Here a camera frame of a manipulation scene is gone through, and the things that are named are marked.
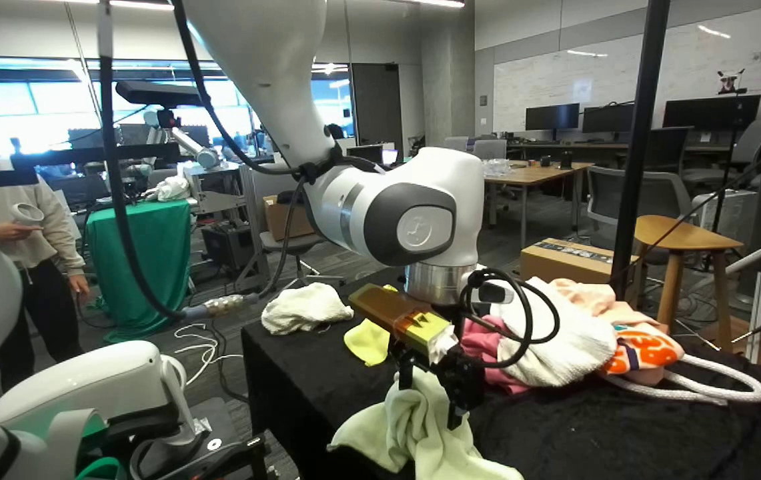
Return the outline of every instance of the black pants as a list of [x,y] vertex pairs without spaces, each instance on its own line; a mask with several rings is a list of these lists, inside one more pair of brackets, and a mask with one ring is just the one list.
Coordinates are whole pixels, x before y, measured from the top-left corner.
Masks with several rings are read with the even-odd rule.
[[45,341],[54,361],[84,353],[78,343],[78,316],[66,277],[50,259],[21,271],[21,310],[18,320],[0,347],[1,389],[6,392],[33,374],[33,346],[24,311]]

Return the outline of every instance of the yellow cloth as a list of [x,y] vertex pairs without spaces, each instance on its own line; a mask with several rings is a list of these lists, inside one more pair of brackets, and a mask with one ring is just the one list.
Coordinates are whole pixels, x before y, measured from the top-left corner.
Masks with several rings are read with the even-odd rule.
[[344,334],[344,344],[351,353],[365,362],[366,367],[374,367],[386,359],[389,332],[371,320],[362,320],[361,324]]

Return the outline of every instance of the black table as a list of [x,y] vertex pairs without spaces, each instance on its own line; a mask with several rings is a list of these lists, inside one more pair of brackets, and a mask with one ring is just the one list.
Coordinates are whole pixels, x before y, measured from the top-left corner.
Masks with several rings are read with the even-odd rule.
[[[365,283],[400,286],[399,276],[395,269],[378,271],[341,288],[341,297]],[[414,478],[412,462],[393,475],[350,450],[325,450],[338,426],[383,401],[392,385],[391,359],[365,367],[344,345],[344,333],[359,322],[362,318],[323,333],[285,337],[270,335],[261,322],[242,331],[253,431],[271,429],[303,480]],[[761,367],[708,347],[685,348],[761,380]],[[735,386],[690,365],[672,370],[703,383]],[[514,396],[490,392],[470,423],[479,452],[517,468],[526,480],[761,478],[761,404],[661,401],[591,377]]]

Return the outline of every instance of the white cable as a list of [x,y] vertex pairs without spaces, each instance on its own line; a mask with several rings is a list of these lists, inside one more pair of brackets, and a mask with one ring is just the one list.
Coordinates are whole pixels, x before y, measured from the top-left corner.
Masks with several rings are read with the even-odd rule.
[[761,383],[749,374],[727,367],[727,365],[721,365],[720,363],[707,361],[707,359],[697,358],[692,355],[683,356],[682,361],[689,365],[694,365],[695,367],[706,368],[707,370],[715,371],[715,373],[722,374],[726,377],[731,377],[731,379],[749,386],[751,391],[743,392],[740,390],[719,389],[718,387],[703,385],[703,383],[695,382],[695,380],[683,377],[679,373],[673,373],[673,371],[667,370],[664,371],[664,379],[686,387],[691,391],[656,389],[654,387],[630,382],[621,377],[606,374],[602,374],[602,377],[606,382],[617,385],[622,389],[627,389],[640,395],[647,395],[666,400],[704,401],[719,406],[727,405],[728,401],[745,401],[749,403],[761,402]]
[[199,323],[185,325],[182,328],[179,328],[178,330],[173,332],[173,337],[176,337],[176,338],[192,337],[192,338],[199,338],[201,340],[206,341],[206,343],[182,347],[182,349],[178,349],[175,352],[173,352],[173,354],[175,355],[176,353],[184,353],[190,350],[205,349],[205,351],[203,352],[203,356],[201,356],[203,365],[199,368],[199,370],[197,370],[197,373],[193,374],[193,377],[191,377],[191,379],[189,379],[185,385],[191,385],[191,383],[193,383],[196,379],[198,379],[198,377],[201,374],[203,374],[203,371],[205,371],[205,369],[213,363],[222,361],[222,359],[243,358],[243,355],[238,355],[237,353],[233,353],[233,355],[221,355],[218,358],[213,358],[213,356],[215,356],[215,354],[217,353],[217,347],[219,346],[219,341],[216,338],[206,337],[205,335],[200,335],[197,333],[182,333],[183,331],[185,331],[185,329],[188,329],[188,328],[200,328],[201,330],[207,331],[207,325],[199,324]]

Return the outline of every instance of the silver metal cylinder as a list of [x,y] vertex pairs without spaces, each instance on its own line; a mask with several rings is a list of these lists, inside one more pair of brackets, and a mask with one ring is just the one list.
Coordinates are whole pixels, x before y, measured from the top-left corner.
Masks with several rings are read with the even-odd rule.
[[426,263],[407,265],[404,291],[410,297],[433,305],[456,304],[465,277],[475,271],[475,267],[475,264],[465,267],[438,267]]

